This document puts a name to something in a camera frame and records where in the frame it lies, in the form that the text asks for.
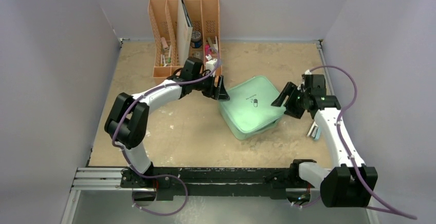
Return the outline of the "mint green case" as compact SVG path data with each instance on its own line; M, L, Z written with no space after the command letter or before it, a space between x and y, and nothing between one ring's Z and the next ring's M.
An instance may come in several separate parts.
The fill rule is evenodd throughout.
M233 135L246 140L277 126L285 107L272 106L280 92L265 76L255 76L229 89L230 100L220 102L220 113Z

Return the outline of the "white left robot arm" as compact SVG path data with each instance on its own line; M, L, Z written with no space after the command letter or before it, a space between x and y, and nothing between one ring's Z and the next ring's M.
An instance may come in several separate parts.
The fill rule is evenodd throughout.
M146 188L153 182L153 173L149 171L152 161L143 145L149 114L194 90L207 98L228 101L230 96L224 87L224 77L215 75L220 64L218 58L203 62L189 57L182 68L157 86L134 95L122 92L116 97L104 131L111 137L112 145L122 151L134 172L133 180L140 187Z

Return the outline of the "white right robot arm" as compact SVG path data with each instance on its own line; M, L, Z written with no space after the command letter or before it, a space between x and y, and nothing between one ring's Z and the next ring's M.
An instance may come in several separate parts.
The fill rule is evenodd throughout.
M302 79L300 85L287 82L271 105L283 107L285 115L296 119L308 112L325 136L333 167L326 170L312 159L295 159L289 181L294 186L308 182L318 188L325 207L365 208L378 173L356 151L341 116L344 108L336 96L328 95L324 75L304 74Z

